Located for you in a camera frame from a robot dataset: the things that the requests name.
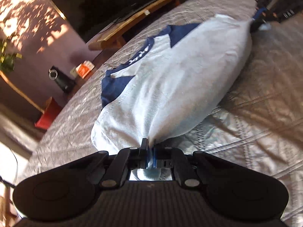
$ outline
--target bed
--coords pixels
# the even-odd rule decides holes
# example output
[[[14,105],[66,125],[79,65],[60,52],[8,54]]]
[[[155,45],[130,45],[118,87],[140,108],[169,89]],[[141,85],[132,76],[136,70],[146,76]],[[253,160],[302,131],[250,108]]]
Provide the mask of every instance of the bed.
[[[203,22],[216,13],[251,18],[254,0],[189,0],[163,15],[111,57],[65,106],[19,181],[91,153],[102,109],[100,82],[167,24]],[[186,153],[203,150],[281,180],[290,195],[282,220],[303,225],[303,16],[252,36],[252,53],[217,108],[193,130],[171,139]]]

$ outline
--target black wire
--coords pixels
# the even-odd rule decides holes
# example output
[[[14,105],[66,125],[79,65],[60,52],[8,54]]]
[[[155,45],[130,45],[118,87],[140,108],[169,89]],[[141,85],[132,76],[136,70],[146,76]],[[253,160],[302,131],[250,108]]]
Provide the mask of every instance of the black wire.
[[[9,148],[9,149],[10,149],[10,151],[12,152],[13,156],[15,157],[16,163],[17,163],[17,166],[16,166],[16,174],[15,174],[15,178],[14,178],[14,181],[13,181],[13,184],[15,184],[16,181],[17,181],[17,177],[18,177],[18,160],[17,160],[17,158],[16,158],[14,152],[11,150],[11,148]]]

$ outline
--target potted plant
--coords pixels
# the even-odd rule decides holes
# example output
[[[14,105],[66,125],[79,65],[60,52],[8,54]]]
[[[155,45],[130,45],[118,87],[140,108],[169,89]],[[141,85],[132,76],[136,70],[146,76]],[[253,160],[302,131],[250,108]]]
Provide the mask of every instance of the potted plant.
[[[61,112],[62,108],[56,103],[56,101],[50,97],[45,105],[45,108],[40,107],[32,99],[30,99],[24,92],[22,92],[17,86],[15,86],[6,76],[14,70],[14,61],[16,58],[22,58],[19,53],[8,53],[7,46],[8,43],[15,35],[11,35],[7,39],[0,40],[0,76],[3,80],[20,96],[27,100],[31,105],[33,105],[37,110],[39,110],[42,115],[40,119],[35,123],[35,126],[42,129],[48,129],[52,124],[57,115]]]

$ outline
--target red flower pot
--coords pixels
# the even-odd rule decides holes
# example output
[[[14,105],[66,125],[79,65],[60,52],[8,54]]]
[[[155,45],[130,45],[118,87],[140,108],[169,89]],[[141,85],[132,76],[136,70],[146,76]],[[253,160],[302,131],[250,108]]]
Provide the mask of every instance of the red flower pot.
[[[46,101],[46,108],[44,114],[41,115],[40,119],[35,123],[35,126],[44,130],[47,130],[58,114],[61,112],[62,107],[50,97]]]

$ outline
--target silver screw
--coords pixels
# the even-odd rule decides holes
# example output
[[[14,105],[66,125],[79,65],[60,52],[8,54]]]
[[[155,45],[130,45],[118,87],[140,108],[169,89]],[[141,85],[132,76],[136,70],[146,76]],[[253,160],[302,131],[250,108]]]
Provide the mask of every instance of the silver screw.
[[[200,184],[200,182],[197,179],[187,179],[184,183],[187,187],[191,187],[191,188],[197,187]]]
[[[116,181],[115,180],[105,180],[101,183],[101,185],[103,187],[106,187],[106,188],[112,188],[112,187],[115,187],[117,185]]]

